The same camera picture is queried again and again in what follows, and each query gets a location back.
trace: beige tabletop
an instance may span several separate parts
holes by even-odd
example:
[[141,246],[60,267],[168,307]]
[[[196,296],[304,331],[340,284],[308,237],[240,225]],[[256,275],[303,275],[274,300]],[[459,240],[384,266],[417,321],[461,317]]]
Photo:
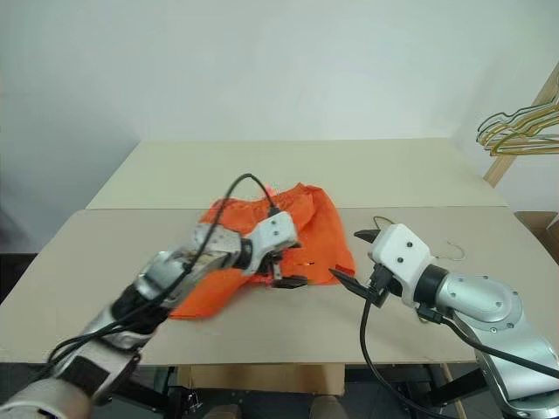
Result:
[[[367,244],[350,233],[374,215],[406,223],[446,269],[488,274],[510,284],[528,318],[558,348],[559,268],[505,207],[341,209],[359,278],[371,273]],[[185,239],[195,209],[97,209],[72,216],[0,306],[0,361],[40,362],[130,284],[155,252]],[[217,316],[170,320],[146,346],[147,364],[362,362],[363,300],[340,285],[297,290],[249,287]],[[373,309],[368,330],[375,362],[471,361],[473,351],[444,326],[424,325],[396,297]]]
[[[245,172],[278,190],[315,184],[338,208],[506,205],[449,141],[413,139],[144,141],[87,208],[208,208]],[[261,193],[243,182],[235,196]]]

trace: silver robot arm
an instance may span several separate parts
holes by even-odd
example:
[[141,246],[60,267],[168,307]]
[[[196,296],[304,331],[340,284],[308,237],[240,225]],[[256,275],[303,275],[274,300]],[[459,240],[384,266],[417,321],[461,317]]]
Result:
[[[33,382],[1,406],[0,417],[89,417],[92,405],[105,400],[131,375],[140,361],[141,348],[153,338],[159,324],[212,271],[236,268],[246,276],[271,273],[272,285],[284,288],[306,284],[304,278],[281,276],[280,253],[297,245],[293,220],[285,211],[260,222],[246,237],[218,225],[204,252],[190,267],[209,230],[209,224],[200,223],[190,243],[156,254],[134,283],[86,326],[81,337],[120,321],[113,330],[116,333],[76,347],[56,362],[43,380]],[[161,299],[162,292],[178,279],[176,288]],[[141,309],[150,302],[154,304],[148,310]]]
[[[390,293],[421,313],[454,320],[469,338],[487,347],[559,369],[553,347],[528,322],[518,292],[487,275],[450,273],[434,265],[429,247],[403,224],[355,234],[371,243],[376,263],[369,283],[373,304]],[[369,289],[334,271],[352,292],[370,298]],[[476,360],[501,410],[513,417],[559,416],[559,380],[532,369],[475,351]]]

